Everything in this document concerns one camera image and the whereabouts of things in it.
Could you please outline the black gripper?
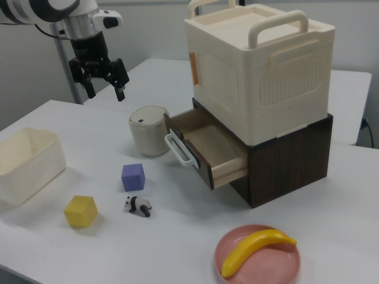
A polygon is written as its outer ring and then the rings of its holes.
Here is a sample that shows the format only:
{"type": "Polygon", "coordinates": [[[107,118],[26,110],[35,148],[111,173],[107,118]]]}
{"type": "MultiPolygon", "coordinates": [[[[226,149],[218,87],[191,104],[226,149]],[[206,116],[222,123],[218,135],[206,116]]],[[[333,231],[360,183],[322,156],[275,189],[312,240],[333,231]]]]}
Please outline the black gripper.
{"type": "Polygon", "coordinates": [[[114,87],[118,102],[125,99],[124,89],[129,82],[124,63],[121,59],[110,61],[103,32],[70,41],[75,57],[69,61],[73,81],[80,83],[89,99],[96,93],[91,83],[92,78],[107,78],[114,87]]]}

